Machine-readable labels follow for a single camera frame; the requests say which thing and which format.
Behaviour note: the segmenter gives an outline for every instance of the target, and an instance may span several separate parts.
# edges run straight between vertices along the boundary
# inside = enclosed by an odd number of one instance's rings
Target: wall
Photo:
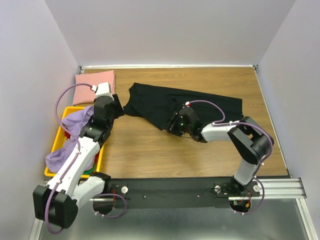
[[[257,73],[287,167],[301,177],[320,236],[320,1],[297,0]]]
[[[54,104],[79,68],[43,0],[1,1],[0,29],[0,239],[26,240],[57,131]]]
[[[258,64],[295,0],[46,0],[80,65]]]

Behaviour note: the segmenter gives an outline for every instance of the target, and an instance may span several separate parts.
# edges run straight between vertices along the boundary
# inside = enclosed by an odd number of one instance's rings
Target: yellow bin
[[[85,108],[84,106],[67,106],[64,109],[62,118],[65,118],[67,115],[69,115],[71,113],[74,113],[76,111],[83,110],[84,108]],[[56,136],[55,136],[55,139],[54,139],[54,143],[53,143],[51,152],[54,152],[55,150],[58,150],[58,149],[62,148],[62,146],[64,145],[64,142],[66,140],[67,140],[67,137],[65,136],[65,131],[59,126],[58,132],[56,133]],[[105,148],[105,145],[102,146],[102,148],[100,149],[99,153],[95,156],[93,172],[99,172],[100,171],[101,162],[102,162],[102,156],[103,156],[103,153],[104,153],[104,148]],[[46,166],[45,170],[44,170],[44,175],[46,175],[47,177],[54,177],[56,174],[51,172],[48,169],[48,167]],[[87,179],[89,177],[90,177],[90,175],[86,175],[86,174],[83,174],[81,176],[81,178],[83,178],[83,179]]]

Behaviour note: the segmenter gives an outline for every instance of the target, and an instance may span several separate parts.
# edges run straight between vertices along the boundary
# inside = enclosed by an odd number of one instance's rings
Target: pink cloth
[[[75,83],[87,83],[96,85],[108,82],[111,86],[112,94],[115,94],[115,71],[103,71],[98,73],[79,74],[75,76]],[[96,95],[87,86],[77,86],[73,96],[73,105],[93,103]]]

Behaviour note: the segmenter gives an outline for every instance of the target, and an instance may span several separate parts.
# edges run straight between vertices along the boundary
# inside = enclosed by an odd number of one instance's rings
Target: black garment
[[[225,113],[225,121],[240,120],[242,115],[242,99],[220,96],[162,86],[134,83],[129,89],[130,99],[123,107],[124,113],[143,117],[160,130],[166,130],[174,111],[179,111],[183,104],[193,100],[207,100],[218,105]],[[191,104],[192,109],[203,123],[222,119],[218,109],[208,103]]]

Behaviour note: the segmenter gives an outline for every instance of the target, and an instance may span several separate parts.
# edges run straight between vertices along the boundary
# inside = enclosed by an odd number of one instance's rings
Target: purple towel
[[[74,134],[76,137],[79,137],[81,129],[88,123],[89,118],[93,113],[94,107],[86,106],[83,110],[70,113],[68,116],[62,119],[61,122],[72,134]],[[76,140],[70,136],[70,138],[64,142],[62,148],[51,152],[48,156],[46,156],[45,164],[48,169],[53,173],[57,173],[74,150],[76,144]],[[92,168],[94,159],[95,157],[93,157],[93,159],[89,162],[86,170],[90,170]]]

